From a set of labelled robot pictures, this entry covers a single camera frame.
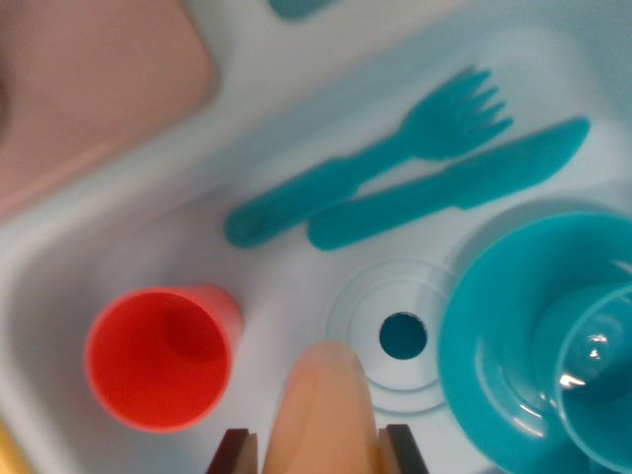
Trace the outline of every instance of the teal plastic knife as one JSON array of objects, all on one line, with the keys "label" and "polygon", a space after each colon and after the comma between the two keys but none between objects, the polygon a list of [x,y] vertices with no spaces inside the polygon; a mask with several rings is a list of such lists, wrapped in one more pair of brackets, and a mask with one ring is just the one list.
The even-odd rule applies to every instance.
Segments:
[{"label": "teal plastic knife", "polygon": [[450,206],[469,209],[542,183],[580,149],[591,125],[572,118],[390,190],[314,216],[311,243],[334,250]]}]

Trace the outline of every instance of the cup rim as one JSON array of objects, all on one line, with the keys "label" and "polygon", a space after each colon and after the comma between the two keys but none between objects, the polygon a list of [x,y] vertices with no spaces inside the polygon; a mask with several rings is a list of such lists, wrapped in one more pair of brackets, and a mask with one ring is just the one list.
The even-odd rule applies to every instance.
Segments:
[{"label": "cup rim", "polygon": [[[588,321],[588,319],[597,311],[599,308],[605,306],[610,301],[622,296],[626,293],[632,293],[632,281],[623,281],[620,287],[613,289],[611,292],[601,296],[596,301],[594,301],[590,306],[588,306],[583,312],[582,315],[577,318],[575,323],[573,324],[571,330],[564,336],[563,343],[560,345],[560,350],[557,353],[557,357],[555,360],[555,380],[559,380],[564,371],[564,361],[566,358],[566,354],[569,350],[573,339],[577,335],[579,329]],[[603,467],[606,467],[610,470],[619,472],[620,470],[624,470],[628,472],[632,468],[632,463],[626,465],[619,465],[616,462],[612,462],[602,456],[600,453],[596,452],[589,445],[587,445],[582,437],[576,432],[573,424],[569,420],[568,413],[566,411],[566,407],[564,405],[564,397],[562,394],[562,387],[559,383],[555,383],[553,388],[553,395],[555,399],[555,403],[557,404],[557,410],[559,411],[560,420],[562,421],[562,425],[566,430],[566,433],[569,435],[571,440],[577,445],[588,457],[590,457],[593,461],[600,464]]]},{"label": "cup rim", "polygon": [[[219,404],[219,402],[224,396],[224,393],[226,392],[228,388],[228,383],[230,381],[231,369],[232,369],[233,361],[234,361],[234,348],[231,345],[231,341],[228,336],[228,332],[226,331],[226,328],[224,328],[222,324],[218,324],[217,322],[217,318],[215,317],[215,309],[212,308],[210,305],[208,305],[205,301],[203,301],[197,295],[188,291],[188,289],[192,287],[204,287],[204,286],[212,286],[215,288],[219,288],[219,286],[216,286],[214,284],[202,283],[202,284],[183,285],[183,286],[156,285],[156,286],[147,286],[143,288],[134,289],[132,291],[123,293],[117,298],[113,299],[99,312],[97,317],[93,320],[90,330],[88,331],[88,335],[85,339],[85,343],[84,343],[84,354],[83,354],[84,372],[86,374],[86,379],[87,379],[90,391],[95,396],[95,398],[99,401],[99,404],[108,412],[110,416],[112,416],[119,422],[123,423],[124,425],[127,425],[129,427],[132,427],[140,431],[156,433],[156,434],[166,434],[166,433],[178,432],[195,425],[196,423],[201,421],[203,418],[205,418],[210,412],[212,412],[215,409],[215,407]],[[106,318],[123,302],[129,301],[129,299],[146,295],[146,294],[170,294],[174,296],[179,296],[193,303],[199,308],[201,308],[209,316],[210,320],[214,323],[215,328],[217,329],[217,332],[221,336],[221,340],[226,352],[227,370],[224,372],[225,375],[221,380],[221,386],[219,390],[217,391],[217,394],[215,398],[213,399],[213,401],[210,404],[208,404],[208,406],[203,411],[201,411],[199,414],[197,414],[195,417],[191,418],[190,420],[187,420],[185,422],[178,423],[178,424],[173,424],[169,427],[155,427],[152,425],[144,424],[144,423],[139,422],[138,420],[134,420],[132,418],[129,418],[119,413],[119,411],[114,408],[112,403],[108,400],[108,398],[102,393],[101,389],[99,388],[99,385],[97,384],[94,373],[93,373],[93,368],[90,363],[91,348],[94,346],[96,335],[99,329],[104,324]]]}]

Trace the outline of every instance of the drain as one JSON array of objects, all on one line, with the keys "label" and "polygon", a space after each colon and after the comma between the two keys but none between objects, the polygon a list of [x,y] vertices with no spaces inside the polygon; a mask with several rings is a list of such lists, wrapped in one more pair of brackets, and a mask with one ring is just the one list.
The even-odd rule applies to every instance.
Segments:
[{"label": "drain", "polygon": [[390,315],[379,330],[379,344],[393,358],[408,360],[422,353],[428,343],[424,322],[412,313]]}]

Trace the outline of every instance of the fork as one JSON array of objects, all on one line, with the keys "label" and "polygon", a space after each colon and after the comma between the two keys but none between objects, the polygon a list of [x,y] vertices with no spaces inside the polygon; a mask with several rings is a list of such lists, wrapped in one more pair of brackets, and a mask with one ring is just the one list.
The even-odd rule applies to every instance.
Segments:
[{"label": "fork", "polygon": [[349,158],[333,158],[234,209],[224,232],[237,247],[251,248],[350,198],[359,186],[412,156],[442,160],[465,154],[507,129],[495,121],[505,106],[485,109],[498,92],[476,94],[489,69],[473,67],[443,83],[416,104],[400,128]]}]

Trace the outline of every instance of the sink basin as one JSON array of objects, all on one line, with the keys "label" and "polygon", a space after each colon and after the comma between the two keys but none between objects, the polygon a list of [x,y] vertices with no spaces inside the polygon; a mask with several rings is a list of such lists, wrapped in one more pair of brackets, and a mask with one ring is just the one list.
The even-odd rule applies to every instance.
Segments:
[{"label": "sink basin", "polygon": [[[284,379],[301,352],[326,337],[347,288],[359,284],[360,297],[388,281],[384,319],[402,311],[440,319],[462,249],[499,216],[632,209],[629,2],[340,2],[299,25],[261,3],[192,1],[224,71],[215,104],[0,229],[0,411],[41,472],[201,473],[228,428],[257,433],[262,461]],[[383,29],[370,32],[367,22]],[[336,35],[347,42],[329,39]],[[235,205],[390,132],[427,91],[472,63],[492,68],[515,119],[487,146],[571,116],[591,119],[586,143],[556,176],[331,253],[311,247],[304,226],[253,250],[226,241],[223,220]],[[410,162],[360,191],[441,166]],[[408,273],[414,277],[400,277]],[[227,289],[246,322],[224,399],[177,434],[126,428],[85,380],[91,322],[133,288],[201,281]],[[350,305],[361,316],[361,305]],[[500,472],[442,403],[428,327],[426,348],[410,360],[372,357],[377,338],[362,327],[350,334],[375,381],[377,425],[409,424],[433,473]],[[404,386],[416,370],[421,385]]]}]

